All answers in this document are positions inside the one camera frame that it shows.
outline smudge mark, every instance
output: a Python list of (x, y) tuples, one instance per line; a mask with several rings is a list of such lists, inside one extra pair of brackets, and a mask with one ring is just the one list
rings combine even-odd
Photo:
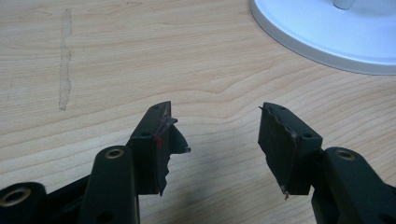
[(69, 101), (72, 83), (69, 77), (69, 65), (72, 59), (72, 50), (66, 46), (66, 38), (72, 34), (72, 9), (68, 8), (62, 15), (62, 43), (61, 43), (61, 73), (59, 89), (59, 109), (65, 111)]

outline white lamp base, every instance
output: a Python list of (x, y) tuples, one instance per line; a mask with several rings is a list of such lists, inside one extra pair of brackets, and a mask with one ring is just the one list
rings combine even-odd
[(257, 23), (273, 39), (332, 67), (396, 75), (396, 1), (357, 0), (351, 9), (332, 0), (250, 0)]

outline wooden table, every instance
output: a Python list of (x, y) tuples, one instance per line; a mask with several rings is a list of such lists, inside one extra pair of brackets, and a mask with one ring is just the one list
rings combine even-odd
[(87, 175), (168, 100), (192, 153), (173, 156), (163, 197), (140, 197), (142, 223), (314, 223), (311, 196), (285, 201), (257, 144), (263, 102), (396, 185), (396, 77), (307, 60), (248, 0), (2, 1), (0, 74), (1, 189)]

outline metal ring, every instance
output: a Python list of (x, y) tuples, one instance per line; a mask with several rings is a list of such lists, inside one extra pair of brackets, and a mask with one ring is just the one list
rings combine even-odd
[(116, 158), (122, 156), (122, 154), (123, 154), (123, 150), (122, 149), (114, 148), (114, 149), (109, 150), (106, 153), (106, 158), (108, 158), (108, 159), (116, 159)]
[(347, 161), (354, 161), (355, 160), (355, 156), (348, 152), (345, 151), (343, 149), (337, 149), (335, 150), (335, 154), (340, 157), (341, 159), (347, 160)]
[(0, 206), (10, 207), (27, 199), (32, 191), (28, 188), (14, 189), (0, 199)]

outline wooden surface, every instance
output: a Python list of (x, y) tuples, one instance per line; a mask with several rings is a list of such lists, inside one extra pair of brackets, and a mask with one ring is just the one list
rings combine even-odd
[(142, 223), (314, 223), (257, 144), (263, 102), (286, 106), (396, 185), (396, 77), (333, 69), (275, 42), (247, 0), (0, 1), (0, 188), (54, 191), (125, 144), (170, 100), (192, 153), (173, 156)]

